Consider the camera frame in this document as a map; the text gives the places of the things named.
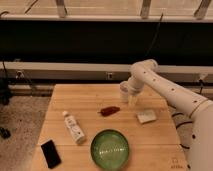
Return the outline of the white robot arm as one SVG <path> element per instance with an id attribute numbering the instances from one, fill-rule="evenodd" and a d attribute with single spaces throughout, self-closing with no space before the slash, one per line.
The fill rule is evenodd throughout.
<path id="1" fill-rule="evenodd" d="M 148 85 L 180 112 L 193 120 L 188 151 L 189 171 L 213 171 L 213 100 L 186 89 L 156 73 L 158 63 L 148 59 L 134 63 L 128 78 L 128 93 L 137 96 Z"/>

